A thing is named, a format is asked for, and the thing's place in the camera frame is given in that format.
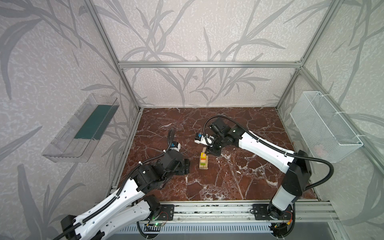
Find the clear plastic wall bin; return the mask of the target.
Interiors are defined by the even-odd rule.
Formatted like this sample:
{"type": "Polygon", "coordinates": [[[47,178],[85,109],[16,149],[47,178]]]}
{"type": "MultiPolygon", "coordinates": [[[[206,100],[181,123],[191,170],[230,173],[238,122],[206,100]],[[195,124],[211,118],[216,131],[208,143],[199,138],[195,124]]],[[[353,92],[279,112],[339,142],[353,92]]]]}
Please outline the clear plastic wall bin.
{"type": "Polygon", "coordinates": [[[86,163],[120,104],[117,97],[90,94],[42,156],[54,163],[86,163]]]}

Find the aluminium mounting rail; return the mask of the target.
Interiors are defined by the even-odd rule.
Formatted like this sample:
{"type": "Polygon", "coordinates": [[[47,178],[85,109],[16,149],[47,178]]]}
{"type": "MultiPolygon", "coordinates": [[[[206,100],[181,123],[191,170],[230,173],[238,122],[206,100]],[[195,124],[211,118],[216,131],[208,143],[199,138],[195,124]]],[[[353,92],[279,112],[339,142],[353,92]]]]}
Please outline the aluminium mounting rail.
{"type": "MultiPolygon", "coordinates": [[[[162,202],[175,205],[172,221],[153,221],[175,224],[187,223],[278,223],[283,221],[255,220],[250,213],[253,204],[268,204],[268,201],[186,201],[162,202]]],[[[293,208],[296,222],[339,222],[330,202],[298,200],[293,208]]]]}

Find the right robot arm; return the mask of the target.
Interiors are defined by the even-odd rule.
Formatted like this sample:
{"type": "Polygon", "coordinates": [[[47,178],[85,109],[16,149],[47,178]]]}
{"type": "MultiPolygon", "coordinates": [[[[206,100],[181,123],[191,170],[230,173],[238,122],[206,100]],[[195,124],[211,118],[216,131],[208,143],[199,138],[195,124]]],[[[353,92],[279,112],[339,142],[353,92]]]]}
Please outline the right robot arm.
{"type": "Polygon", "coordinates": [[[218,119],[210,125],[214,135],[208,136],[205,133],[197,133],[195,142],[207,146],[206,154],[218,157],[224,147],[235,146],[263,158],[279,169],[285,176],[269,203],[269,212],[280,215],[286,211],[303,195],[309,185],[312,170],[306,159],[308,155],[303,151],[295,153],[280,148],[226,116],[216,117],[218,119]]]}

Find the grooved wooden block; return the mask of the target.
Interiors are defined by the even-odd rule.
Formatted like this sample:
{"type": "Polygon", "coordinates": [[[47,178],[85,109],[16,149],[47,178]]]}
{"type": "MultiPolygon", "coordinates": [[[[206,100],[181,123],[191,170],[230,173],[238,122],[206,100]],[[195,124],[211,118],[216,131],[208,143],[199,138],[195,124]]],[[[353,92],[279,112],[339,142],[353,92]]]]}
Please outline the grooved wooden block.
{"type": "Polygon", "coordinates": [[[201,159],[200,160],[200,165],[201,166],[205,166],[205,165],[207,165],[207,163],[208,163],[208,161],[206,159],[201,159]]]}

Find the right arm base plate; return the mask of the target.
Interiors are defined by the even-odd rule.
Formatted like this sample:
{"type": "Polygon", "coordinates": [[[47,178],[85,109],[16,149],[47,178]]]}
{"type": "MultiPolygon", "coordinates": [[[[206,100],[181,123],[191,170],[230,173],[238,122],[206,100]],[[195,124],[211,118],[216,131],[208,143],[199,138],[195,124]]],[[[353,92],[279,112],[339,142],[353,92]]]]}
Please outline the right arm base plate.
{"type": "Polygon", "coordinates": [[[292,205],[281,211],[272,204],[253,204],[250,213],[255,220],[288,222],[292,219],[294,210],[292,205]]]}

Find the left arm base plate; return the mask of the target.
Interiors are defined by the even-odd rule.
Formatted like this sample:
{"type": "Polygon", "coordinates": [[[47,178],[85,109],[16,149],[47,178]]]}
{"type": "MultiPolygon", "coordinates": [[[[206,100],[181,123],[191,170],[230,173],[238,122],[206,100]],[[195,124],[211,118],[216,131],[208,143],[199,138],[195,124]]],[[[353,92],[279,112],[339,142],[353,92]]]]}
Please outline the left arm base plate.
{"type": "Polygon", "coordinates": [[[175,213],[175,205],[161,204],[153,213],[150,213],[146,220],[151,221],[172,221],[175,213]]]}

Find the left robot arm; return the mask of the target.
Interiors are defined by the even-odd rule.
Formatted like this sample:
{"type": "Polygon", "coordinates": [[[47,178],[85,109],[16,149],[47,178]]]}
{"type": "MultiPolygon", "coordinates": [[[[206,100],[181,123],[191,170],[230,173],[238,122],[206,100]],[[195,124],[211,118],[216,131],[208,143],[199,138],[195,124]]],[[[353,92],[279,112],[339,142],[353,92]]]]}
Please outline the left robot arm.
{"type": "Polygon", "coordinates": [[[162,189],[173,176],[190,172],[190,160],[177,150],[167,150],[152,164],[138,165],[120,188],[78,216],[61,221],[63,232],[56,239],[105,240],[132,223],[161,214],[159,200],[149,193],[162,189]]]}

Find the yellow window block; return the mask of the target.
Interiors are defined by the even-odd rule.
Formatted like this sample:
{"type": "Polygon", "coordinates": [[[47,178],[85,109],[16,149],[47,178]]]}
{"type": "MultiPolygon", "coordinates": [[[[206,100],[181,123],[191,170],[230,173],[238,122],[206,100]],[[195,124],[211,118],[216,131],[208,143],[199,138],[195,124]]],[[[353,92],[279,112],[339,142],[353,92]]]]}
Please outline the yellow window block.
{"type": "Polygon", "coordinates": [[[208,159],[208,156],[205,153],[201,153],[200,159],[202,161],[206,161],[208,159]]]}

